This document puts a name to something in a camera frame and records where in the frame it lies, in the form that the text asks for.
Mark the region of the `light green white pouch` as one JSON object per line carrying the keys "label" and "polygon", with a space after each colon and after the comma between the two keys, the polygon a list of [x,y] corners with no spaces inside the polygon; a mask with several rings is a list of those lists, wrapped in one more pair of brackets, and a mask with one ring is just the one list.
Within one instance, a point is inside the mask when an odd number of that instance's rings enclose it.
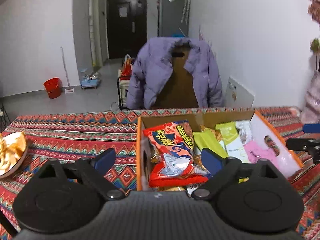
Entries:
{"label": "light green white pouch", "polygon": [[230,157],[235,157],[243,163],[250,163],[234,121],[217,124],[215,129],[222,135],[225,149]]}

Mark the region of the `purple puffer jacket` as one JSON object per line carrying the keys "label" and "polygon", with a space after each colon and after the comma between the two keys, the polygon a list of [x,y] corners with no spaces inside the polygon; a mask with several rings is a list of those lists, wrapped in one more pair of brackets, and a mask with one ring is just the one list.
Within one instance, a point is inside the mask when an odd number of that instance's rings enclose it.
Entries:
{"label": "purple puffer jacket", "polygon": [[207,42],[154,37],[139,51],[127,91],[128,109],[221,107],[222,83]]}

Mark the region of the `grey refrigerator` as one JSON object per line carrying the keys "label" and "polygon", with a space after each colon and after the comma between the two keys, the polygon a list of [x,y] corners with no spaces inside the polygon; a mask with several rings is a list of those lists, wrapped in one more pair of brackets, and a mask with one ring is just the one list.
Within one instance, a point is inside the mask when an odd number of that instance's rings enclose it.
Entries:
{"label": "grey refrigerator", "polygon": [[188,37],[191,0],[158,0],[157,35]]}

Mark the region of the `red plastic bucket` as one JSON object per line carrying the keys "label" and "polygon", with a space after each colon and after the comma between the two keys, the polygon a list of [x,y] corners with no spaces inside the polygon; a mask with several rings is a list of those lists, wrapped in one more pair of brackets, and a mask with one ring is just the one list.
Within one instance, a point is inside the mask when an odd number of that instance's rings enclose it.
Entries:
{"label": "red plastic bucket", "polygon": [[45,81],[43,85],[50,99],[58,98],[61,95],[61,80],[58,77]]}

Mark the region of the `green snack pouch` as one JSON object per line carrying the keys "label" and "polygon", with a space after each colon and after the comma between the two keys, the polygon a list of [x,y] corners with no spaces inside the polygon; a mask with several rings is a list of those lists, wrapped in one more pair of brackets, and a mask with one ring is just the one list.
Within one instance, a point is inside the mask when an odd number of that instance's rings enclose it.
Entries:
{"label": "green snack pouch", "polygon": [[222,146],[221,142],[215,136],[215,132],[211,129],[205,129],[202,132],[194,132],[194,141],[199,150],[208,148],[221,158],[227,158],[228,153],[225,148]]}

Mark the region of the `pink textured vase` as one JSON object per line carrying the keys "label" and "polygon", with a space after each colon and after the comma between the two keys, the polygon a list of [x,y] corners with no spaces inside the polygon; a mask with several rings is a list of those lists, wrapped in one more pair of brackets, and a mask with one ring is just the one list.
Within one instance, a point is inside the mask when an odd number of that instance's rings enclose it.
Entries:
{"label": "pink textured vase", "polygon": [[319,72],[315,72],[305,95],[305,106],[300,114],[303,124],[319,123]]}

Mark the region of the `red cardboard fruit box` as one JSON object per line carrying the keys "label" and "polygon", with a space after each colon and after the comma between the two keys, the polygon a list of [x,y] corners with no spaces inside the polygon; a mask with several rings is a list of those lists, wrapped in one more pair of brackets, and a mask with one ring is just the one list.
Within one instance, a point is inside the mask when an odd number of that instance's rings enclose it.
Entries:
{"label": "red cardboard fruit box", "polygon": [[157,109],[153,113],[143,111],[137,119],[136,141],[136,180],[138,191],[148,191],[151,172],[151,150],[149,140],[143,130],[166,122],[188,120],[191,129],[199,132],[200,126],[215,128],[216,124],[249,120],[252,126],[254,140],[262,149],[267,149],[265,137],[269,136],[279,148],[277,156],[282,174],[289,178],[299,171],[303,164],[299,157],[287,149],[286,141],[259,110],[226,111],[223,108],[191,108],[191,109]]}

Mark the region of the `white mop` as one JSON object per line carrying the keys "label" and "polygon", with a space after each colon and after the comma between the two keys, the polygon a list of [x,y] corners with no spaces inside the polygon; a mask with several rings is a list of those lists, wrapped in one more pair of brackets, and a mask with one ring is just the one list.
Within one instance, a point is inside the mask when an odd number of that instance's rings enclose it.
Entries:
{"label": "white mop", "polygon": [[63,62],[63,68],[64,68],[64,71],[65,71],[65,76],[66,76],[66,81],[67,81],[67,87],[65,87],[65,93],[66,94],[73,94],[74,93],[74,88],[71,87],[71,85],[70,85],[63,47],[60,47],[60,49],[61,49],[61,57],[62,57],[62,62]]}

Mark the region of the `colourful patterned tablecloth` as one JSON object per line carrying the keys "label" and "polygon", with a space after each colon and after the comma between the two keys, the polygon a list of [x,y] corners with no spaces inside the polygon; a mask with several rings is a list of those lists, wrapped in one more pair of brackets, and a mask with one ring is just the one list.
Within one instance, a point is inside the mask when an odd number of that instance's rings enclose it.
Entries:
{"label": "colourful patterned tablecloth", "polygon": [[[136,137],[140,116],[246,112],[253,109],[260,111],[284,139],[315,135],[303,133],[303,125],[298,117],[299,109],[296,107],[193,108],[18,116],[2,134],[6,136],[24,132],[30,143],[29,150],[21,167],[12,176],[1,179],[1,211],[12,226],[20,231],[12,204],[48,158],[65,163],[81,156],[97,155],[111,147],[117,155],[116,164],[105,177],[120,188],[135,190]],[[313,164],[307,153],[296,152],[296,155],[303,168],[293,176],[291,183],[304,202],[304,213],[297,231],[305,239],[319,239],[319,165]]]}

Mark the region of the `large pink snack bag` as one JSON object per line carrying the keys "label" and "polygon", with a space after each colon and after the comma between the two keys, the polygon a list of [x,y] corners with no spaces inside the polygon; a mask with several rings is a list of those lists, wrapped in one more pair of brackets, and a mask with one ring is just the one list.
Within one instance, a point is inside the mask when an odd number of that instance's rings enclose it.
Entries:
{"label": "large pink snack bag", "polygon": [[276,145],[268,149],[262,149],[256,141],[252,140],[244,145],[248,159],[255,164],[259,159],[268,159],[275,167],[278,167],[277,156],[280,154],[280,149]]}

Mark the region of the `blue pet feeder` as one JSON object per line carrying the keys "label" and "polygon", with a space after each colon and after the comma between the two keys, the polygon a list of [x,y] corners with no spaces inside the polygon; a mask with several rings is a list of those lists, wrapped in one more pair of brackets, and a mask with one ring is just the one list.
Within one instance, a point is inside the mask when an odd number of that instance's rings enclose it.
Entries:
{"label": "blue pet feeder", "polygon": [[100,73],[93,72],[92,74],[88,73],[88,69],[81,69],[80,73],[82,74],[82,79],[80,80],[81,89],[94,88],[97,89],[100,85]]}

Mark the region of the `brown wooden chair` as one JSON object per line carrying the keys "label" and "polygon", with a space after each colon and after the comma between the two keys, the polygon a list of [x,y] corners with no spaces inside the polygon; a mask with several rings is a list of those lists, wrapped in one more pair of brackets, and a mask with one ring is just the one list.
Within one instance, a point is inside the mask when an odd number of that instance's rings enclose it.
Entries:
{"label": "brown wooden chair", "polygon": [[193,88],[193,76],[184,68],[189,51],[190,47],[185,44],[176,46],[171,52],[173,72],[157,96],[152,109],[197,108],[199,106]]}

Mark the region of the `white leaning board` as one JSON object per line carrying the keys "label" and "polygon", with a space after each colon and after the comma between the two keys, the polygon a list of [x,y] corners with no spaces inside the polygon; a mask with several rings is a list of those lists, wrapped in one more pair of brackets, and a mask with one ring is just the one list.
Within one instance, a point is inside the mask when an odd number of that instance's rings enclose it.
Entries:
{"label": "white leaning board", "polygon": [[251,108],[255,96],[231,76],[228,79],[224,105],[229,108]]}

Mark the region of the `small grey white packet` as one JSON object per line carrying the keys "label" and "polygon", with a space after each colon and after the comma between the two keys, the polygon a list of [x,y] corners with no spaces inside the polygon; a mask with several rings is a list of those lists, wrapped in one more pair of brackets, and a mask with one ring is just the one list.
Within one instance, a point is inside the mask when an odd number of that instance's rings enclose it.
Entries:
{"label": "small grey white packet", "polygon": [[243,145],[249,143],[254,139],[251,123],[249,120],[236,121],[235,126],[238,130],[238,134]]}

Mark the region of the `red ramen snack bag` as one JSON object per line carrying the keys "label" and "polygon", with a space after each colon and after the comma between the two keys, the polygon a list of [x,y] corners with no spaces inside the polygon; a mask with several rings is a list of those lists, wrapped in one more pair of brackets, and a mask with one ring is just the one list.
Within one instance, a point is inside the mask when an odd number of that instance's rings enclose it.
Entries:
{"label": "red ramen snack bag", "polygon": [[167,122],[143,130],[155,150],[156,165],[149,187],[177,187],[203,184],[209,172],[194,162],[193,131],[187,120]]}

